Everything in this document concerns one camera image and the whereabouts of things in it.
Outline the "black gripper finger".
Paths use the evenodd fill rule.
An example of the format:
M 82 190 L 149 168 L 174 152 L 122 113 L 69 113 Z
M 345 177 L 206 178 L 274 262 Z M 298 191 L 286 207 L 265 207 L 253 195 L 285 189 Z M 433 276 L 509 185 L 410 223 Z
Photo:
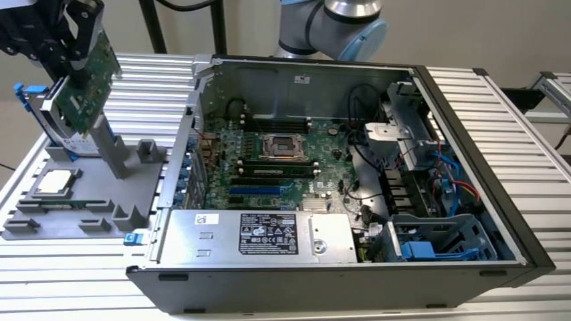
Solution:
M 101 30 L 103 2 L 66 1 L 65 13 L 77 26 L 77 34 L 71 35 L 73 39 L 65 43 L 66 61 L 70 64 L 69 76 L 74 87 L 82 89 L 90 78 L 85 65 Z
M 9 55 L 23 55 L 43 68 L 67 67 L 67 22 L 42 20 L 1 20 L 1 51 Z

